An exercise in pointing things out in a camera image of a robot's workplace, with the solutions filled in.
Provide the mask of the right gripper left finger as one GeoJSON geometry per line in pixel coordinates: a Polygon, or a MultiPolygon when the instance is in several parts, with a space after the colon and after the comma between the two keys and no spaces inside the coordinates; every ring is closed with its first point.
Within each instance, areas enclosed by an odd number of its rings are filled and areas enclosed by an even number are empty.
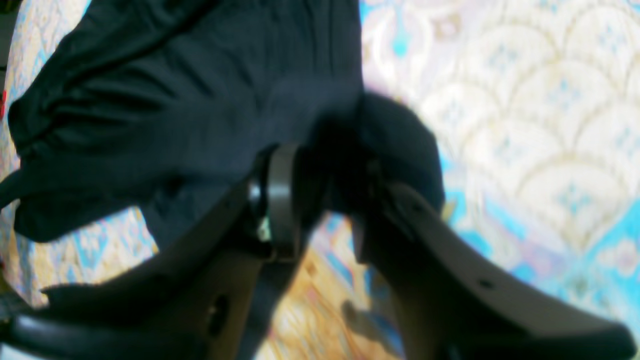
{"type": "Polygon", "coordinates": [[[101,284],[57,285],[1,328],[3,360],[233,360],[266,264],[300,257],[304,148],[261,153],[184,237],[101,284]]]}

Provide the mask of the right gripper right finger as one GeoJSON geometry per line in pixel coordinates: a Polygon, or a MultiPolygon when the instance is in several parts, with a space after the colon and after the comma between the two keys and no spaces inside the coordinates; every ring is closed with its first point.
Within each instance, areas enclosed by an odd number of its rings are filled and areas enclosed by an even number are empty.
{"type": "Polygon", "coordinates": [[[518,280],[425,199],[378,174],[350,180],[357,260],[391,287],[408,360],[630,360],[630,330],[518,280]]]}

